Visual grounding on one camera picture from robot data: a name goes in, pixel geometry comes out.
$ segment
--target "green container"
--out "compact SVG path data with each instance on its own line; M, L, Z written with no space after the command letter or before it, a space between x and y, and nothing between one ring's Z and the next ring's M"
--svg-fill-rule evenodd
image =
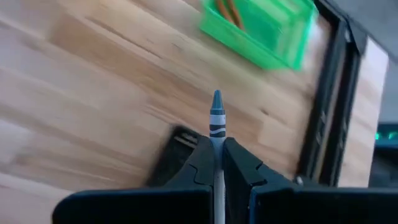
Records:
M311 24L318 11L311 0L233 0L245 31L205 0L200 29L266 69L300 70Z

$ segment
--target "wooden table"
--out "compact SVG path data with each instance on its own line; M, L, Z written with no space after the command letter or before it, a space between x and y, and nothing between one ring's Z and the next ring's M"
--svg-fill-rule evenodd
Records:
M48 223L83 189L138 187L172 124L228 136L292 178L330 26L303 70L264 71L200 32L199 0L0 2L0 222ZM367 186L388 56L368 39L340 185Z

